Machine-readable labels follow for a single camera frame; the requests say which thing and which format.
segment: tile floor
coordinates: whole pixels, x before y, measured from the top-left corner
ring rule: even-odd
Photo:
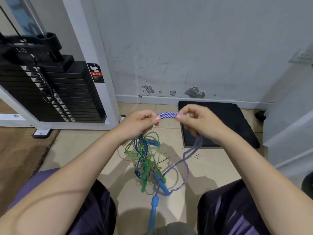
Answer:
[[[134,110],[152,109],[156,113],[177,111],[177,106],[153,104],[119,103],[120,113],[128,115]],[[253,110],[242,110],[258,139],[262,139],[263,126],[254,117]],[[163,119],[153,130],[160,137],[160,163],[162,170],[177,162],[183,152],[180,124],[174,119]],[[64,166],[82,152],[105,131],[61,130],[41,170]],[[123,160],[125,147],[121,146],[99,175],[98,179],[109,189],[118,208],[115,234],[142,234],[147,230],[152,195],[141,193],[140,182],[136,180],[131,161]],[[160,196],[156,227],[170,222],[182,221],[196,228],[197,204],[201,195],[240,178],[226,153],[222,149],[200,149],[188,161],[190,173],[188,184],[170,197]],[[186,169],[183,165],[167,176],[167,187],[176,188],[183,182]],[[153,193],[153,186],[147,186],[147,193]]]

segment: person's right hand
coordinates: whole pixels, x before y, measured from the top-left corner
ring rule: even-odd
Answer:
[[[184,124],[193,136],[198,133],[206,138],[219,143],[223,134],[230,130],[212,111],[207,107],[188,104],[183,107],[176,119]]]

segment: forearm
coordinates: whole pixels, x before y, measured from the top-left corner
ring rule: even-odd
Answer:
[[[312,234],[313,201],[232,130],[221,146],[248,187],[269,231]]]
[[[10,209],[0,219],[2,233],[65,234],[119,144],[114,131],[99,138]]]

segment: jump rope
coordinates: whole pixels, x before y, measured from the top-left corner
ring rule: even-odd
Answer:
[[[177,112],[165,112],[158,114],[161,119],[165,118],[175,118]],[[131,145],[134,146],[136,153],[130,151]],[[150,146],[156,146],[157,149],[155,152],[151,150]],[[159,198],[158,194],[164,196],[170,196],[171,193],[181,189],[188,180],[189,175],[189,168],[186,160],[190,158],[195,152],[202,146],[202,136],[199,134],[196,138],[196,141],[192,148],[188,149],[184,152],[182,159],[170,166],[169,169],[166,170],[164,174],[160,171],[161,167],[158,165],[160,163],[160,141],[159,136],[156,132],[151,132],[147,134],[145,137],[140,135],[139,137],[135,138],[131,142],[128,143],[125,149],[125,154],[131,156],[133,158],[133,164],[135,167],[135,175],[137,178],[142,180],[142,189],[141,192],[146,191],[146,185],[148,181],[151,181],[152,178],[155,180],[154,190],[156,191],[155,195],[152,198],[151,202],[151,213],[150,213],[150,221],[148,231],[154,228],[155,226],[155,215],[156,215],[156,208],[159,205]],[[184,182],[179,187],[172,189],[169,191],[165,185],[166,178],[165,175],[169,173],[175,166],[183,162],[186,166],[187,173],[184,179]]]

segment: weight stack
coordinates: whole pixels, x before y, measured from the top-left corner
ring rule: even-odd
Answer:
[[[44,100],[42,91],[47,86],[30,61],[14,65],[0,58],[0,85],[39,121],[103,122],[105,111],[86,62],[74,61],[71,55],[63,58],[60,63],[37,63],[53,88],[51,103]]]

